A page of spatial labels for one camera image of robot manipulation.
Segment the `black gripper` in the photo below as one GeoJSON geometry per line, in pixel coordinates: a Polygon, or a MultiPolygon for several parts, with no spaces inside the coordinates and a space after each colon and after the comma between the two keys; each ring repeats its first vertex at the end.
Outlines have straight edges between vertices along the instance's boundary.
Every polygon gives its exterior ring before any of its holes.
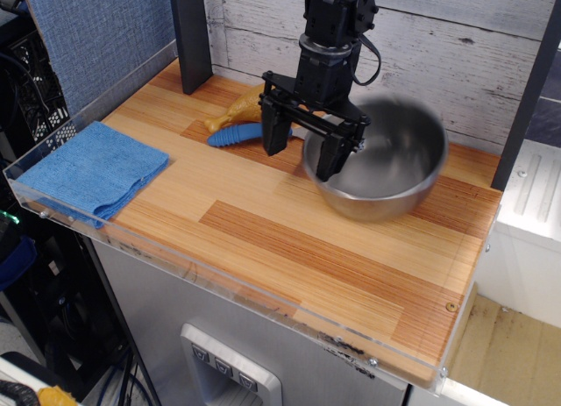
{"type": "Polygon", "coordinates": [[[356,76],[359,50],[315,53],[303,50],[295,77],[267,71],[263,74],[262,141],[273,156],[288,144],[291,124],[296,122],[320,134],[323,143],[316,167],[321,182],[338,174],[351,153],[364,148],[364,131],[370,120],[349,100],[356,76]]]}

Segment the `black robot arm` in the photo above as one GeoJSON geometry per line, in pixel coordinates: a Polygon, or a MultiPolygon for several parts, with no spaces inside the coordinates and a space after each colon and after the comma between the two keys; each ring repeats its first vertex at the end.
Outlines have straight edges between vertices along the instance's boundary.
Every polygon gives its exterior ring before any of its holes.
{"type": "Polygon", "coordinates": [[[328,181],[360,149],[370,118],[349,100],[359,84],[356,68],[363,46],[378,55],[365,37],[373,29],[375,0],[305,0],[306,28],[294,78],[267,71],[260,96],[263,147],[268,155],[284,150],[293,123],[322,138],[316,177],[328,181]]]}

